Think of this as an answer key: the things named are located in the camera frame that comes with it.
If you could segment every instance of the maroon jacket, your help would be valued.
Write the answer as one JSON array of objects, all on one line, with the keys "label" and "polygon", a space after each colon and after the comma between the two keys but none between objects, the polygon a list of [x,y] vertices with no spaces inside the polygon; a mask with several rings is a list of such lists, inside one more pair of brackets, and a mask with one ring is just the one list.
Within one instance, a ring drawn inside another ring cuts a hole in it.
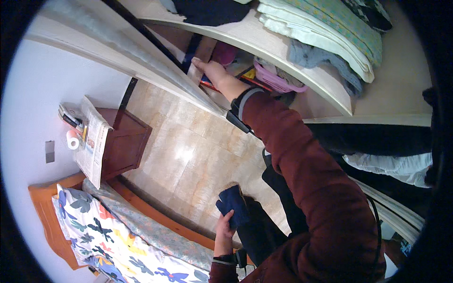
[{"label": "maroon jacket", "polygon": [[[376,282],[386,270],[384,247],[370,279],[377,226],[365,194],[324,151],[294,110],[264,93],[243,106],[242,119],[281,173],[307,217],[308,233],[279,247],[244,283]],[[212,263],[210,283],[238,282],[236,267]]]}]

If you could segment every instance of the marble floor tile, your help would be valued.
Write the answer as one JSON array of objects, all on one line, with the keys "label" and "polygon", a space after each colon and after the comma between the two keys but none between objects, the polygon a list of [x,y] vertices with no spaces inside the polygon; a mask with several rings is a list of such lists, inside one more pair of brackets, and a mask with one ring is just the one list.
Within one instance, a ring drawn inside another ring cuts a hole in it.
[{"label": "marble floor tile", "polygon": [[[203,231],[215,231],[218,194],[238,183],[289,234],[280,199],[261,178],[259,139],[142,80],[127,110],[153,127],[140,167],[123,174],[143,199],[157,200],[169,214]],[[234,240],[239,242],[237,234]]]},{"label": "marble floor tile", "polygon": [[166,191],[173,192],[201,137],[166,118],[140,168]]},{"label": "marble floor tile", "polygon": [[210,118],[214,117],[214,115],[179,98],[179,100],[171,105],[167,112],[167,117],[189,130],[202,135],[206,126],[209,124]]},{"label": "marble floor tile", "polygon": [[250,138],[253,138],[250,134],[244,133],[232,123],[214,115],[211,116],[202,137],[239,157],[244,155]]}]

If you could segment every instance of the wardrobe shelf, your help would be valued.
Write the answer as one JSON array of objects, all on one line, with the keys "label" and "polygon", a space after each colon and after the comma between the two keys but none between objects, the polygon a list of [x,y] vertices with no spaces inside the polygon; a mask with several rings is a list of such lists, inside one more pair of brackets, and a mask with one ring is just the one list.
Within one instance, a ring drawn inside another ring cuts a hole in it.
[{"label": "wardrobe shelf", "polygon": [[414,28],[395,2],[386,3],[394,28],[383,36],[382,64],[374,69],[374,82],[365,84],[357,100],[346,93],[333,68],[306,69],[286,60],[290,39],[266,29],[255,9],[241,22],[210,27],[184,23],[183,16],[168,12],[159,1],[120,2],[144,24],[202,34],[265,59],[308,85],[338,111],[335,117],[327,113],[326,118],[306,122],[430,125],[432,109],[422,98],[422,91],[431,86],[428,64]]},{"label": "wardrobe shelf", "polygon": [[184,17],[168,12],[159,1],[147,1],[141,5],[121,2],[145,24],[161,24],[185,29],[259,56],[308,85],[343,115],[352,116],[351,99],[341,82],[322,68],[306,69],[287,61],[290,39],[267,30],[258,20],[259,12],[255,9],[251,9],[240,22],[210,27],[184,23]]}]

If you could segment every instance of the wardrobe door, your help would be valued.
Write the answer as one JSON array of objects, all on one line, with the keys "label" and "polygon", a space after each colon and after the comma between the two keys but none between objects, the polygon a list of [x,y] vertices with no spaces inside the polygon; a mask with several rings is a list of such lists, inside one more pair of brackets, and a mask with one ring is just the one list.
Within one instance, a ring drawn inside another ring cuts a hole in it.
[{"label": "wardrobe door", "polygon": [[25,38],[82,55],[155,84],[213,114],[223,114],[178,66],[101,0],[49,0]]}]

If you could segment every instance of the nightstand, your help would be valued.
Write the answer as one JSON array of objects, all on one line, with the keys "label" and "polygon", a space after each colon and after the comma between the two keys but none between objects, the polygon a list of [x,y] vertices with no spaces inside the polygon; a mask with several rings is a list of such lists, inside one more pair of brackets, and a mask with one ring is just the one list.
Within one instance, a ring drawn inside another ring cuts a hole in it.
[{"label": "nightstand", "polygon": [[114,129],[107,134],[101,180],[108,180],[138,168],[152,128],[127,110],[96,110]]}]

